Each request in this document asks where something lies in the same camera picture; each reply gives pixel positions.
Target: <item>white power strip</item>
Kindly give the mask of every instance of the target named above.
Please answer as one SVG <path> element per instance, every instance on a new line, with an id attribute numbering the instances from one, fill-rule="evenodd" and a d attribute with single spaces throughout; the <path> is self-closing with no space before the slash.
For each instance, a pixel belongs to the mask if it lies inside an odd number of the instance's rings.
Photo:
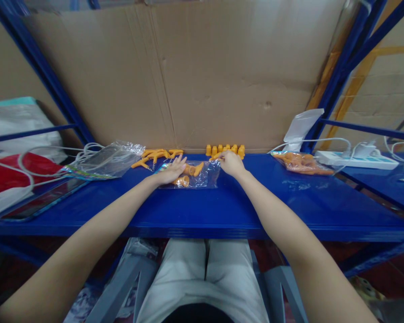
<path id="1" fill-rule="evenodd" d="M 375 168 L 383 170 L 392 170 L 399 165 L 399 163 L 388 157 L 366 157 L 366 158 L 342 158 L 343 153 L 317 151 L 314 155 L 318 162 L 329 166 L 350 166 L 350 167 L 363 167 Z"/>

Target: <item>leg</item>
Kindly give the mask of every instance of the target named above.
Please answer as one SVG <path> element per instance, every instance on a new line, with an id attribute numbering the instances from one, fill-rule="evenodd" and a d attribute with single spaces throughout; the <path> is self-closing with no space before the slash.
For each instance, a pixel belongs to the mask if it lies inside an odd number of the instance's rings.
<path id="1" fill-rule="evenodd" d="M 203 240 L 170 239 L 153 285 L 175 280 L 204 280 L 205 259 Z"/>
<path id="2" fill-rule="evenodd" d="M 170 239 L 137 322 L 162 322 L 179 306 L 198 302 L 189 294 L 193 286 L 205 283 L 205 259 L 203 240 Z"/>
<path id="3" fill-rule="evenodd" d="M 206 280 L 230 296 L 243 299 L 242 308 L 269 322 L 247 240 L 210 240 Z"/>

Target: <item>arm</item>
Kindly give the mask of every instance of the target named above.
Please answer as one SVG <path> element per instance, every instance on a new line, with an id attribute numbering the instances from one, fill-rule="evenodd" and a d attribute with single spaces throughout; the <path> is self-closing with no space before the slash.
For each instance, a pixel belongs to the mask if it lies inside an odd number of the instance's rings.
<path id="1" fill-rule="evenodd" d="M 85 223 L 1 307 L 0 322 L 63 322 L 94 265 L 129 225 L 146 198 L 185 168 L 182 155 Z"/>
<path id="2" fill-rule="evenodd" d="M 223 154 L 221 167 L 242 186 L 266 233 L 292 267 L 310 322 L 377 320 L 320 241 L 280 199 L 245 170 L 239 156 Z"/>

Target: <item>cardboard box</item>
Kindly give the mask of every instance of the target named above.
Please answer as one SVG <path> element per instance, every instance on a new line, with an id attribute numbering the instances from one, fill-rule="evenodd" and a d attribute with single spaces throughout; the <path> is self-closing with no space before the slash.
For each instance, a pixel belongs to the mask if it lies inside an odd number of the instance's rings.
<path id="1" fill-rule="evenodd" d="M 266 152 L 305 110 L 343 4 L 137 4 L 25 22 L 100 143 Z"/>

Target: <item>right hand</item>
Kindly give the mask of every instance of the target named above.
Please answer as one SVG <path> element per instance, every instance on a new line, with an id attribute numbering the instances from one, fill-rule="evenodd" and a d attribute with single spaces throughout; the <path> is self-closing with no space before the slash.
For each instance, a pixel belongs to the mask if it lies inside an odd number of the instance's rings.
<path id="1" fill-rule="evenodd" d="M 242 163 L 241 157 L 239 157 L 234 152 L 227 150 L 220 155 L 220 165 L 226 174 L 237 178 L 246 172 L 246 168 Z"/>

